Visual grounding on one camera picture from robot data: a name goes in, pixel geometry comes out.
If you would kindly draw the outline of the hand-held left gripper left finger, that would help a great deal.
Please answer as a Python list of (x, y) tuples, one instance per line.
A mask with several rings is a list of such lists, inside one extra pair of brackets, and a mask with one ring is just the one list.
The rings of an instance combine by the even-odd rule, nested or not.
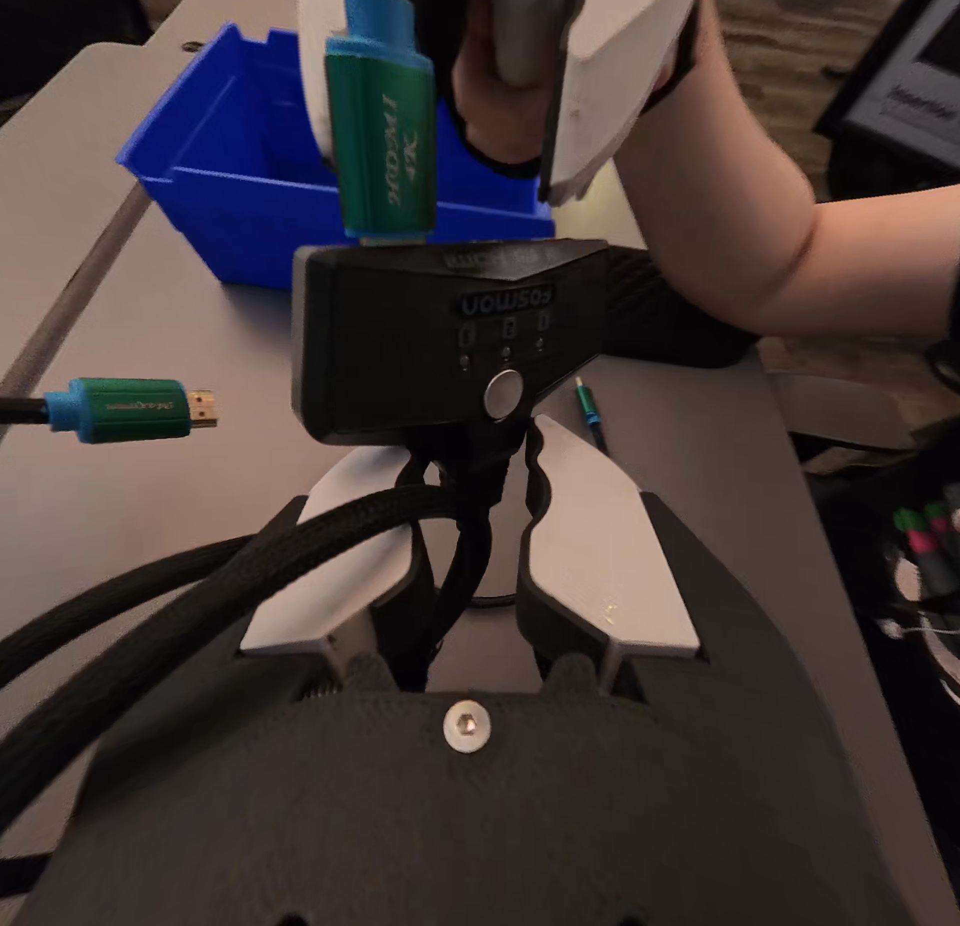
[[(399, 481), (410, 453), (359, 447), (309, 492), (297, 523), (330, 512)], [(262, 602), (240, 644), (246, 656), (403, 653), (431, 606), (431, 566), (422, 530), (402, 524), (336, 555)]]

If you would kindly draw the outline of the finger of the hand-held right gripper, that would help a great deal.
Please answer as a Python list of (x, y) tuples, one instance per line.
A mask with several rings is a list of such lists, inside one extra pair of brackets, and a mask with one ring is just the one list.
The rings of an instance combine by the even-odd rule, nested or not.
[(539, 195), (581, 199), (626, 138), (697, 0), (563, 0)]
[(347, 31), (344, 0), (296, 0), (298, 60), (309, 126), (319, 155), (334, 168), (330, 101), (326, 68), (330, 36)]

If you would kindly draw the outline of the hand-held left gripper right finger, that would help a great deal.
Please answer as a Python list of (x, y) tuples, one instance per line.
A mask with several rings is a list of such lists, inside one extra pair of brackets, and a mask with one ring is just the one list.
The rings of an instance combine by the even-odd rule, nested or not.
[(534, 653), (695, 656), (700, 639), (632, 478), (544, 414), (525, 460), (517, 625)]

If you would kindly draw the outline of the black HDMI switch box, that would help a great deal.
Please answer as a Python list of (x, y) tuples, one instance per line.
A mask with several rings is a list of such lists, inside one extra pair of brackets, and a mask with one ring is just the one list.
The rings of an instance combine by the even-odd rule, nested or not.
[(336, 445), (528, 416), (600, 354), (609, 259), (603, 239), (298, 248), (294, 412)]

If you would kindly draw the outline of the blue plastic bin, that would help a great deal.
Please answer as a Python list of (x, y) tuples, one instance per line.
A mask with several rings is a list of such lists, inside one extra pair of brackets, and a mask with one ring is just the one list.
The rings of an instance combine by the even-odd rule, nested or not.
[[(475, 161), (435, 98), (432, 243), (553, 238), (539, 181)], [(222, 282), (288, 291), (301, 247), (339, 247), (336, 171), (310, 129), (296, 32), (249, 40), (226, 24), (174, 81), (117, 157)]]

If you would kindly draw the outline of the black ribbed wrist rest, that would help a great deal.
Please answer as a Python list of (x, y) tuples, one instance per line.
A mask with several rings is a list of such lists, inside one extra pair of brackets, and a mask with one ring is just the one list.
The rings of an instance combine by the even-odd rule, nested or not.
[(610, 245), (606, 255), (603, 355), (721, 369), (740, 363), (760, 341), (678, 294), (648, 251)]

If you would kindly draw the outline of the black framed sign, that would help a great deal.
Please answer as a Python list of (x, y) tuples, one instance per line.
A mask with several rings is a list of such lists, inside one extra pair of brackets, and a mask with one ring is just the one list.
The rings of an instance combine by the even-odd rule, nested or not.
[(903, 0), (814, 126), (958, 172), (959, 0)]

